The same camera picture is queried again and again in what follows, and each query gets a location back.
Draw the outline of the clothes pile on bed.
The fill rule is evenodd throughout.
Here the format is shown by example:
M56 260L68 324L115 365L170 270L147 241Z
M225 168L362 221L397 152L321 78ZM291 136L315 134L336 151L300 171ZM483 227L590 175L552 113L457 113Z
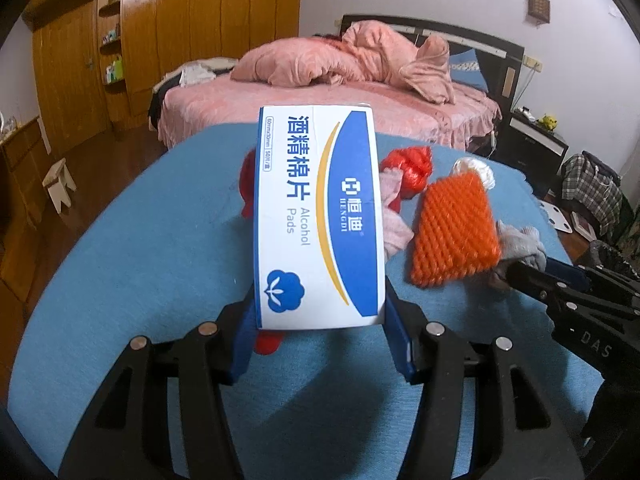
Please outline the clothes pile on bed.
M166 73L153 87L153 92L157 93L163 84L175 77L178 77L178 85L180 87L202 84L215 79L218 75L228 74L238 63L239 60L237 58L223 58L222 56L201 58L200 60L183 63L175 70Z

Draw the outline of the pink sock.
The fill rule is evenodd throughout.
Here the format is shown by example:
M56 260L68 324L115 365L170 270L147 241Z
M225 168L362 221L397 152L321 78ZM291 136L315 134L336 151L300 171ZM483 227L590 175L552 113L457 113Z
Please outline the pink sock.
M405 250L414 237L413 230L392 207L400 199L403 176L398 168L386 168L380 173L385 261Z

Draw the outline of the pink crumpled duvet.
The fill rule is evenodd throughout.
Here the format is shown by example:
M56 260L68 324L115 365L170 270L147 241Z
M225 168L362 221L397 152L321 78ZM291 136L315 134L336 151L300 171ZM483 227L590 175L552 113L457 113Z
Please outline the pink crumpled duvet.
M427 37L418 47L390 25L352 23L341 38L291 37L248 51L231 71L242 82L302 88L311 84L376 82L409 90L432 104L454 104L448 41Z

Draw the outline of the red sock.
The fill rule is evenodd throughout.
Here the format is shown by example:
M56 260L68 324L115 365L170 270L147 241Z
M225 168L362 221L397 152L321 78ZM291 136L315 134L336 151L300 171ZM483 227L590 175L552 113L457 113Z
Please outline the red sock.
M239 191L244 203L241 216L245 219L254 216L255 159L256 150L246 154L239 176ZM262 330L258 333L254 351L261 356L269 356L280 348L283 339L282 332Z

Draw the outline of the wooden wardrobe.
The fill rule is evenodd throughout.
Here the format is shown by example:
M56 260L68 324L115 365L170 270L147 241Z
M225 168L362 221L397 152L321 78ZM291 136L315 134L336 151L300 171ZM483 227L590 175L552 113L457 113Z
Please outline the wooden wardrobe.
M30 0L37 98L52 152L131 127L154 84L298 32L300 0Z

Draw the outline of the grey sock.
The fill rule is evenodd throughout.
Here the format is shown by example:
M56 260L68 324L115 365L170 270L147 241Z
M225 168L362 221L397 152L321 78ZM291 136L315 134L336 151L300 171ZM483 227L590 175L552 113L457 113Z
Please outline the grey sock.
M512 263L524 263L538 271L546 270L547 253L534 226L516 228L501 220L496 222L496 231L500 248L500 259L489 274L489 285L495 289L506 290L506 270Z

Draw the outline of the black nightstand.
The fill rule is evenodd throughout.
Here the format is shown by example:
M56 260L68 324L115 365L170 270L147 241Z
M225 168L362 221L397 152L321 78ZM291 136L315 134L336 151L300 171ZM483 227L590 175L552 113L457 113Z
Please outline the black nightstand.
M558 184L558 171L567 150L560 136L514 110L499 128L491 158L521 171L534 195L544 198Z

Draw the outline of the blue pillow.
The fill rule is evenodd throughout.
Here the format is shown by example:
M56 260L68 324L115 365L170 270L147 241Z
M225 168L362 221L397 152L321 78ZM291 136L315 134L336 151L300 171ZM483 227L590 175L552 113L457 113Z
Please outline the blue pillow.
M452 81L488 92L488 84L480 70L480 62L474 49L450 55L449 71Z

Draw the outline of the wooden side cabinet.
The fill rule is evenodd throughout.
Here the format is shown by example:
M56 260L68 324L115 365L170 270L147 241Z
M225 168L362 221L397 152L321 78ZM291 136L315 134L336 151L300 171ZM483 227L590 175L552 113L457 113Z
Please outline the wooden side cabinet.
M29 296L37 266L39 225L48 203L42 179L50 161L38 117L1 141L1 189L8 206L1 279L21 302Z

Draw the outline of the white bathroom scale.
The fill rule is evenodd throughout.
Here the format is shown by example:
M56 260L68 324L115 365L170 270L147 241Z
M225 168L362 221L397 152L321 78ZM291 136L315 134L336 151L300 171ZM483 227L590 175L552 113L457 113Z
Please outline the white bathroom scale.
M570 222L562 213L562 210L555 204L541 200L540 208L547 214L549 223L559 232L572 234L573 228Z

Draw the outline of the yellow plush toy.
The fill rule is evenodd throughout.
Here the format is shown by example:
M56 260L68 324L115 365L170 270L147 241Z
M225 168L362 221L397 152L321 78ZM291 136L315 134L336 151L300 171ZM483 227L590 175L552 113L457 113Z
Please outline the yellow plush toy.
M552 115L545 114L541 118L537 119L537 125L544 128L544 130L554 131L558 125L558 120Z

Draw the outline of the white blue alcohol pads box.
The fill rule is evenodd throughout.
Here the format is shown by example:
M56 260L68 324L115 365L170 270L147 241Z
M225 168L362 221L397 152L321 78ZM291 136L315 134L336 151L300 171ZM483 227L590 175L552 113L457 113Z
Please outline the white blue alcohol pads box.
M259 328L382 323L382 200L370 107L263 107L253 221Z

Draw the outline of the orange foam net sleeve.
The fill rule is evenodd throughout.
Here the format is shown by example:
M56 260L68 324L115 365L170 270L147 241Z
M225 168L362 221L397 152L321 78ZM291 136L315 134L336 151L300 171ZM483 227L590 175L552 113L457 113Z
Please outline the orange foam net sleeve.
M429 288L462 280L493 268L500 257L496 222L476 172L427 185L413 239L413 285Z

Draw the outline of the plaid bag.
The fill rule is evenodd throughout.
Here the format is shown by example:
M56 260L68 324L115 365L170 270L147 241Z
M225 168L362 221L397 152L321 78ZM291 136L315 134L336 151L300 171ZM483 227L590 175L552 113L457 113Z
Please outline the plaid bag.
M582 151L561 167L561 204L577 212L597 237L616 245L634 221L620 188L620 176L593 154Z

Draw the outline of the white crumpled tissue ball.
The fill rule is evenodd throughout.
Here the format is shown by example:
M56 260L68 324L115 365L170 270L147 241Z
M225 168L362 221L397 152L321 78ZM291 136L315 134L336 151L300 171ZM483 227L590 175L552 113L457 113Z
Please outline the white crumpled tissue ball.
M496 179L492 169L482 160L475 157L461 157L457 159L451 167L452 176L460 176L474 172L484 185L486 191L492 190L496 186Z

